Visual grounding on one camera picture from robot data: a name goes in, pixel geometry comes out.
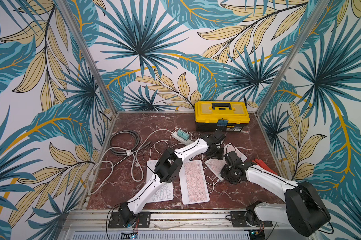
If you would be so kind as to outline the white power strip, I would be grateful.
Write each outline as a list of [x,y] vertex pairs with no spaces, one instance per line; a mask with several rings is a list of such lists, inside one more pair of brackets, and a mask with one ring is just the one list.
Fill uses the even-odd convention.
[[172,133],[172,137],[184,145],[190,145],[197,142],[199,139],[192,140],[191,135],[183,130],[177,130]]

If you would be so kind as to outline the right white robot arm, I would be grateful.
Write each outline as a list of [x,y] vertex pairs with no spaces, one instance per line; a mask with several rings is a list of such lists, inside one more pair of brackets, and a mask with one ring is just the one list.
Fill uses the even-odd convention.
[[246,208],[245,214],[231,215],[234,223],[255,228],[264,227],[267,222],[277,222],[289,225],[305,237],[330,223],[330,213],[311,183],[284,179],[258,163],[242,161],[234,151],[225,154],[224,160],[226,164],[220,172],[224,180],[231,184],[256,184],[283,201],[282,204],[257,201]]

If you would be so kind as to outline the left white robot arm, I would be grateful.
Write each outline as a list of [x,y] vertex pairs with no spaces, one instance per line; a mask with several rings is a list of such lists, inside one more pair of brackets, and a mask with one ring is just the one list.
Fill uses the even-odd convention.
[[200,154],[223,156],[223,144],[226,135],[217,130],[212,134],[204,135],[183,148],[166,149],[158,162],[149,181],[130,200],[121,203],[118,207],[120,224],[131,228],[138,214],[143,210],[148,200],[165,184],[172,183],[178,176],[183,163],[190,161]]

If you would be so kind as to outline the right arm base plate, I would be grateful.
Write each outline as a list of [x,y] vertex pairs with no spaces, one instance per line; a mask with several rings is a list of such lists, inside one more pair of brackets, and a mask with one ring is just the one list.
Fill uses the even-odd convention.
[[233,228],[268,228],[273,226],[271,221],[261,221],[253,212],[248,211],[231,211],[225,218],[232,223]]

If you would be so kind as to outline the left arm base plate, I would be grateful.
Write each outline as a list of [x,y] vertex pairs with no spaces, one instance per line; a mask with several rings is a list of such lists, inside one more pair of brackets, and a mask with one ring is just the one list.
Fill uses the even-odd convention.
[[147,229],[150,226],[151,212],[141,212],[136,215],[112,212],[107,227],[110,229],[133,229],[138,227]]

